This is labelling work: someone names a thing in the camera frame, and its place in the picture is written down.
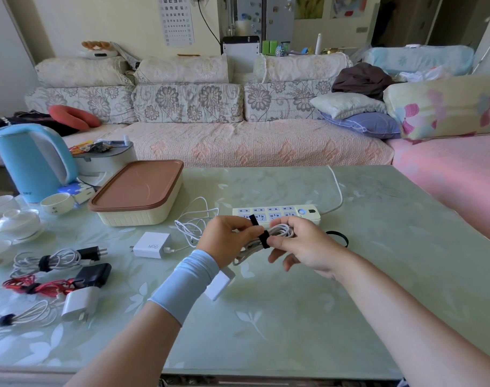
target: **yellow pillow with pink flowers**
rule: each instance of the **yellow pillow with pink flowers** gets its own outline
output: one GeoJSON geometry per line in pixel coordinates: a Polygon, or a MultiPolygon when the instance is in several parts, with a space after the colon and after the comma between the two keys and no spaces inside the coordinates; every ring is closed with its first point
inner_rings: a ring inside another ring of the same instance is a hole
{"type": "Polygon", "coordinates": [[[490,75],[393,84],[384,101],[409,140],[490,134],[490,75]]]}

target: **purple pillow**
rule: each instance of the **purple pillow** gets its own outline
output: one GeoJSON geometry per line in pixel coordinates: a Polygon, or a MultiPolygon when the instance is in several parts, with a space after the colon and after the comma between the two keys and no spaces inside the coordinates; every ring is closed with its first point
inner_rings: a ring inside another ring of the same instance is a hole
{"type": "Polygon", "coordinates": [[[334,120],[329,114],[322,111],[320,111],[320,114],[332,124],[346,127],[364,136],[375,137],[381,140],[401,138],[399,123],[391,116],[382,112],[363,112],[344,120],[334,120]]]}

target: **person's right hand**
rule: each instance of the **person's right hand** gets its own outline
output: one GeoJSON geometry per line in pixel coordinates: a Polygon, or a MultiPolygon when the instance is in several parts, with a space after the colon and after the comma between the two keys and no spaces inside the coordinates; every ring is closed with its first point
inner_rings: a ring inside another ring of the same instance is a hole
{"type": "Polygon", "coordinates": [[[292,227],[296,237],[268,237],[268,245],[275,248],[270,253],[268,262],[274,263],[288,252],[290,254],[282,261],[286,271],[297,263],[303,263],[326,278],[336,278],[337,265],[345,258],[355,255],[312,221],[301,217],[283,216],[270,222],[270,227],[281,223],[292,227]]]}

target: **neck pillow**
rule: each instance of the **neck pillow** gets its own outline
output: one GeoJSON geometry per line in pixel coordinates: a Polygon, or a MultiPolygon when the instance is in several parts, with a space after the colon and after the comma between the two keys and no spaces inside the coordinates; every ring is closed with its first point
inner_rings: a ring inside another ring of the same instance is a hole
{"type": "Polygon", "coordinates": [[[49,115],[56,121],[76,130],[89,130],[101,125],[100,120],[87,111],[78,108],[55,105],[48,108],[49,115]]]}

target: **hand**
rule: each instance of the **hand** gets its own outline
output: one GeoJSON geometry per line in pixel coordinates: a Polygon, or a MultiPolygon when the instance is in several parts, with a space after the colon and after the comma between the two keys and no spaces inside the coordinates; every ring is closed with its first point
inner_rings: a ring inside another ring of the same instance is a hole
{"type": "Polygon", "coordinates": [[[263,232],[261,225],[253,226],[244,217],[216,216],[207,223],[196,248],[211,255],[221,269],[239,255],[243,246],[263,232]]]}
{"type": "Polygon", "coordinates": [[[270,236],[267,243],[275,250],[270,253],[268,262],[274,263],[287,251],[290,254],[282,261],[286,271],[289,271],[293,265],[302,262],[326,278],[336,278],[338,263],[351,255],[356,255],[334,241],[309,220],[283,216],[273,220],[270,227],[281,223],[292,227],[296,237],[270,236]]]}

